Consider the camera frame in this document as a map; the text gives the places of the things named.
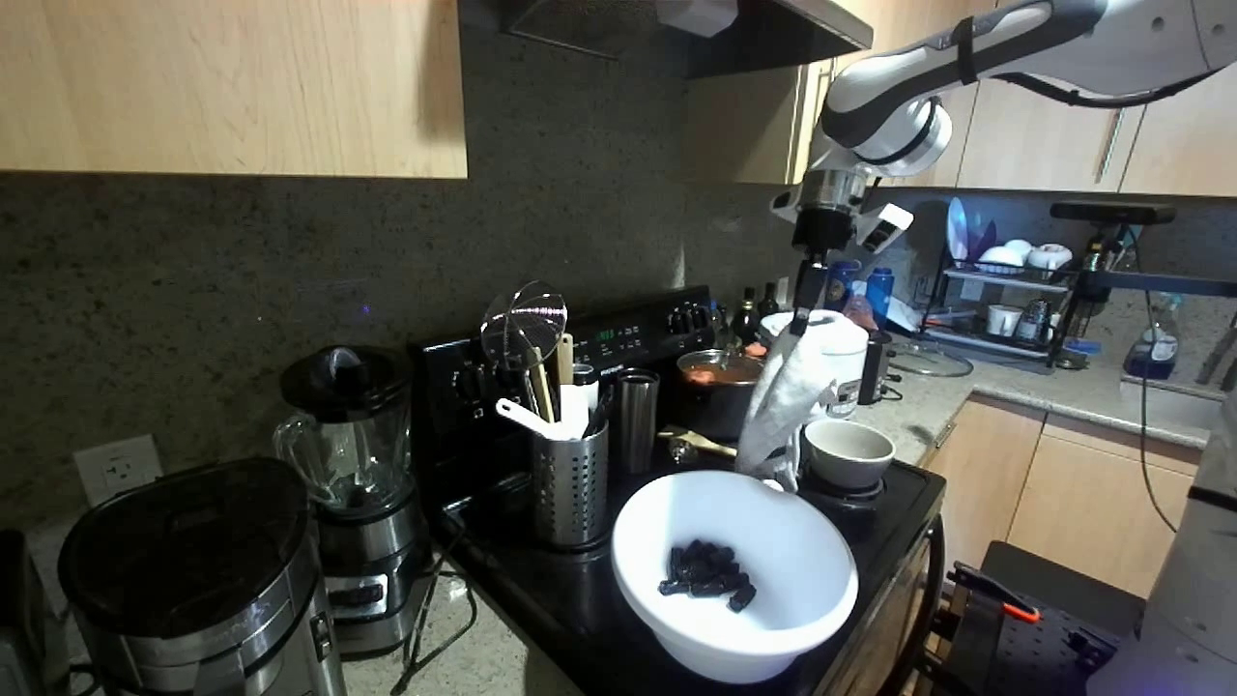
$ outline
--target blender jar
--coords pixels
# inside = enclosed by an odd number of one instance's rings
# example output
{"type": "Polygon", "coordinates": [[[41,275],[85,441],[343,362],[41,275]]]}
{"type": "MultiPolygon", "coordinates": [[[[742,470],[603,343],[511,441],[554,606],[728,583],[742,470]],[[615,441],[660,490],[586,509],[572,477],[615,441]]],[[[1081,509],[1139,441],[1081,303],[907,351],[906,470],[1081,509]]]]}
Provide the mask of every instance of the blender jar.
{"type": "Polygon", "coordinates": [[[389,356],[314,351],[283,370],[283,398],[299,412],[273,429],[273,452],[322,509],[372,517],[410,499],[410,391],[389,356]]]}

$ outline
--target wooden cabinet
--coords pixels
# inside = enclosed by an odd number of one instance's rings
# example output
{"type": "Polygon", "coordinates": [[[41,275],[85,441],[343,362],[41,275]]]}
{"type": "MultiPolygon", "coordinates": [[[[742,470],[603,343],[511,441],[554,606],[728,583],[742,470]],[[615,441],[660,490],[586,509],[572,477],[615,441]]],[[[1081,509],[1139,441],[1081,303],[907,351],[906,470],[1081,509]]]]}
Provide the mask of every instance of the wooden cabinet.
{"type": "MultiPolygon", "coordinates": [[[[1187,509],[1196,468],[1196,449],[1149,445],[1149,482],[1176,525],[1187,509]]],[[[1009,540],[1149,597],[1170,530],[1149,499],[1135,438],[1047,416],[1009,540]]]]}
{"type": "MultiPolygon", "coordinates": [[[[920,44],[934,30],[946,30],[964,15],[984,10],[991,0],[837,0],[846,10],[872,26],[872,52],[898,52],[920,44]]],[[[812,133],[826,93],[826,76],[862,58],[846,55],[835,63],[759,71],[759,72],[721,72],[698,76],[687,86],[683,115],[683,155],[696,182],[751,182],[751,186],[801,186],[812,160],[812,133]]],[[[946,106],[956,133],[968,133],[973,88],[952,88],[946,106]]],[[[911,179],[911,182],[956,182],[960,147],[911,179]]]]}
{"type": "Polygon", "coordinates": [[[964,143],[964,188],[1118,188],[1139,110],[1068,110],[982,81],[964,143]]]}
{"type": "Polygon", "coordinates": [[[995,539],[1009,539],[1017,499],[1026,490],[1044,410],[971,398],[933,455],[933,470],[946,478],[939,521],[946,568],[956,562],[982,565],[995,539]]]}
{"type": "Polygon", "coordinates": [[[683,155],[696,182],[801,186],[832,63],[698,76],[683,155]]]}
{"type": "MultiPolygon", "coordinates": [[[[982,565],[991,540],[1014,540],[1100,583],[1149,597],[1170,546],[1125,429],[971,398],[933,470],[946,478],[946,565],[982,565]]],[[[1149,482],[1170,521],[1184,517],[1200,449],[1149,441],[1149,482]]]]}
{"type": "Polygon", "coordinates": [[[1237,198],[1237,71],[1156,102],[1139,115],[1121,193],[1237,198]]]}
{"type": "Polygon", "coordinates": [[[0,170],[465,179],[456,0],[9,0],[0,170]]]}

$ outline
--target blender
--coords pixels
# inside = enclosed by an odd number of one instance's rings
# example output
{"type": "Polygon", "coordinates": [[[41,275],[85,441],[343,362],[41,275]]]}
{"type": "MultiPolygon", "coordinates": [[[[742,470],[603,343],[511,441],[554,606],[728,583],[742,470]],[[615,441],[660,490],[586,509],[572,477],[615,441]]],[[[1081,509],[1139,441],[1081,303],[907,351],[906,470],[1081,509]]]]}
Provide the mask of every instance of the blender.
{"type": "Polygon", "coordinates": [[[273,429],[314,499],[339,659],[403,646],[428,593],[428,532],[415,501],[410,379],[377,349],[322,349],[283,370],[299,410],[273,429]]]}

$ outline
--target dark food in bowl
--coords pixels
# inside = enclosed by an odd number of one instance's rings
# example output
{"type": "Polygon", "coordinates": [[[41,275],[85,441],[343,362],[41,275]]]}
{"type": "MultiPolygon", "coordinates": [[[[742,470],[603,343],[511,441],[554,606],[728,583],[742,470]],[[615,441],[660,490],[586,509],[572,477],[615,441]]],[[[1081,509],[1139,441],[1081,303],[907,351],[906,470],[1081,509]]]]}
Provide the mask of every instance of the dark food in bowl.
{"type": "Polygon", "coordinates": [[[660,597],[730,597],[730,612],[746,612],[751,598],[759,598],[759,589],[751,576],[737,568],[730,546],[716,540],[691,540],[691,546],[671,546],[667,565],[663,565],[660,597]]]}

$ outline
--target saucepan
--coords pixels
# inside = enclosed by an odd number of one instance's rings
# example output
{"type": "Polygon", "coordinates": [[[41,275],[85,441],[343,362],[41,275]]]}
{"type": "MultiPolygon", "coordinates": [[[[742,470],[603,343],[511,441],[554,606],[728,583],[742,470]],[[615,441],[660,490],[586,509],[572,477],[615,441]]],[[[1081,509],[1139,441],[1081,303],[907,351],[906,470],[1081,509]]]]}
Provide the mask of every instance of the saucepan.
{"type": "Polygon", "coordinates": [[[746,421],[761,362],[742,351],[696,349],[678,361],[682,401],[678,424],[733,445],[746,421]]]}

